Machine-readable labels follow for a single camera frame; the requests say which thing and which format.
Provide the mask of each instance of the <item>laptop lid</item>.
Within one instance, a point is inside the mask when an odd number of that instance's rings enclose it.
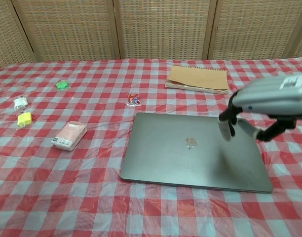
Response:
[[[255,141],[239,127],[225,141],[215,117],[137,113],[122,164],[123,180],[270,193]]]

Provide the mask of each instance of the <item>green object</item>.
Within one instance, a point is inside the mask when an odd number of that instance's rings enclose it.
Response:
[[[70,87],[69,84],[65,80],[57,82],[56,86],[57,86],[58,90],[65,90]]]

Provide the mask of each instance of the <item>candy wrapper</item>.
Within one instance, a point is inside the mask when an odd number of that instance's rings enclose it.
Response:
[[[130,107],[141,106],[139,94],[129,94],[127,105]]]

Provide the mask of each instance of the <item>notebook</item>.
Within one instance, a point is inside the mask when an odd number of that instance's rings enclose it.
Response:
[[[174,65],[165,87],[227,94],[227,71]]]

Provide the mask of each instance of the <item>small plastic bag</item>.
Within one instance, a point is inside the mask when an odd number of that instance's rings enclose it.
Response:
[[[31,112],[22,112],[17,116],[17,125],[19,127],[26,127],[32,123]]]
[[[66,80],[60,80],[56,83],[57,89],[58,90],[66,90],[70,88],[68,82]]]
[[[27,98],[24,96],[19,96],[14,100],[15,110],[24,110],[28,106]]]
[[[127,105],[130,107],[141,106],[139,94],[129,94]]]
[[[58,149],[71,152],[86,132],[86,125],[84,123],[71,121],[62,128],[51,143]]]

